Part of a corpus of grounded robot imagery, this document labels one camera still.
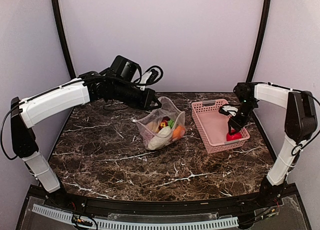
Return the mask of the red tomato toy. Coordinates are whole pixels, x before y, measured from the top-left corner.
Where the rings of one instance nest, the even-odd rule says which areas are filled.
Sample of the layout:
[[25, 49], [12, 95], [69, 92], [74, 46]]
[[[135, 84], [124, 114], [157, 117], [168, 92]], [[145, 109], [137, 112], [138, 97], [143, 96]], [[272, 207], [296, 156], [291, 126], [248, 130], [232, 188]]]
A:
[[226, 134], [226, 141], [230, 142], [233, 140], [238, 140], [242, 138], [242, 134], [240, 132], [236, 132], [235, 130], [232, 130], [230, 133]]

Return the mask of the orange fruit toy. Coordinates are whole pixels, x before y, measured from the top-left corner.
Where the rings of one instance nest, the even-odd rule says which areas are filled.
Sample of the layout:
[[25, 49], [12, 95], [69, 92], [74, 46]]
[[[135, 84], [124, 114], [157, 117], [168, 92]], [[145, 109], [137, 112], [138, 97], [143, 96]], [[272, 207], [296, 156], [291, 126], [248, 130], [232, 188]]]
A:
[[186, 129], [182, 125], [177, 125], [172, 132], [172, 140], [176, 141], [184, 136]]

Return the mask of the small green radish leaf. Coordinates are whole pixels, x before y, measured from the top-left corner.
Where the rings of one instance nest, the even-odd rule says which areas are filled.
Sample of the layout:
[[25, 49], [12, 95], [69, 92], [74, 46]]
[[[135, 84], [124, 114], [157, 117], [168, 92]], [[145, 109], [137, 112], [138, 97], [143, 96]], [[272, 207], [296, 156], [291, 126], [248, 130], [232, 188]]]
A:
[[170, 128], [173, 128], [174, 124], [175, 124], [175, 122], [174, 122], [173, 119], [170, 119], [170, 120], [168, 120], [168, 122], [167, 122], [167, 125], [168, 125]]

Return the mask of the clear zip top bag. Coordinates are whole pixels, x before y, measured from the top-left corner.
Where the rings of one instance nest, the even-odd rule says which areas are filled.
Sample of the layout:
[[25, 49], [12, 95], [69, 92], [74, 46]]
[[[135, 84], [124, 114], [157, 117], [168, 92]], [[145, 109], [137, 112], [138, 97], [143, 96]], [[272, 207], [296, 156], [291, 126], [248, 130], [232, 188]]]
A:
[[186, 113], [168, 97], [160, 97], [161, 108], [135, 120], [147, 150], [161, 149], [182, 138], [186, 133]]

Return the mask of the wrinkled white radish toy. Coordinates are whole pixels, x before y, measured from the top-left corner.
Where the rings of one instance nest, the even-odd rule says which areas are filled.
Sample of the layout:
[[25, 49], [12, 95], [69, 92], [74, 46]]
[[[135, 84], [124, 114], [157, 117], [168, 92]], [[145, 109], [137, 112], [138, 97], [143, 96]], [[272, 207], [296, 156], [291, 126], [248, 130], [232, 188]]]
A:
[[170, 126], [163, 127], [147, 145], [147, 149], [156, 150], [162, 148], [172, 137], [172, 129]]

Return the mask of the yellow peach toy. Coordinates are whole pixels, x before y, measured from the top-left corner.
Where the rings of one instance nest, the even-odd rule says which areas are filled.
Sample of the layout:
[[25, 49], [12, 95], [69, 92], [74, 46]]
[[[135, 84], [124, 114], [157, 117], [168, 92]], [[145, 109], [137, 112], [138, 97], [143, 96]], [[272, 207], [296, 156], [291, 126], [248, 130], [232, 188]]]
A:
[[153, 133], [159, 132], [159, 123], [157, 122], [149, 122], [146, 124], [146, 127]]

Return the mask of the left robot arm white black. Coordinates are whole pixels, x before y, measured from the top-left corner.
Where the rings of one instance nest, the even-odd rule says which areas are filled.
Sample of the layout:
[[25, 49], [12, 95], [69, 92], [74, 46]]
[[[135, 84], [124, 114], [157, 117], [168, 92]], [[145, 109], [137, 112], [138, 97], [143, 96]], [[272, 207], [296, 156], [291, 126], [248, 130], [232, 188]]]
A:
[[20, 158], [42, 187], [51, 194], [51, 200], [60, 208], [67, 208], [70, 196], [62, 189], [58, 176], [42, 155], [33, 127], [67, 109], [98, 100], [116, 100], [140, 110], [161, 108], [156, 92], [149, 86], [158, 83], [164, 75], [161, 67], [153, 65], [142, 71], [139, 64], [118, 55], [111, 66], [101, 72], [89, 71], [55, 88], [20, 100], [12, 99], [10, 131], [14, 157]]

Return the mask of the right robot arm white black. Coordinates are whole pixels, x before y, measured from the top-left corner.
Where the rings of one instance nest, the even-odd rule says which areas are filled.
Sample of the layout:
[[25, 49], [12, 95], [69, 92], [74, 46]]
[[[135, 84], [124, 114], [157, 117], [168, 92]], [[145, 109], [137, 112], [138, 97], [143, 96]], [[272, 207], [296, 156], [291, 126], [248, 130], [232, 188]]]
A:
[[278, 157], [263, 178], [259, 192], [253, 201], [266, 207], [279, 198], [285, 188], [289, 173], [295, 168], [300, 153], [318, 135], [316, 105], [319, 101], [309, 91], [302, 91], [262, 82], [240, 82], [233, 89], [240, 105], [223, 105], [219, 113], [229, 117], [228, 134], [240, 132], [249, 121], [250, 115], [258, 108], [259, 101], [274, 104], [286, 110], [284, 121], [284, 142]]

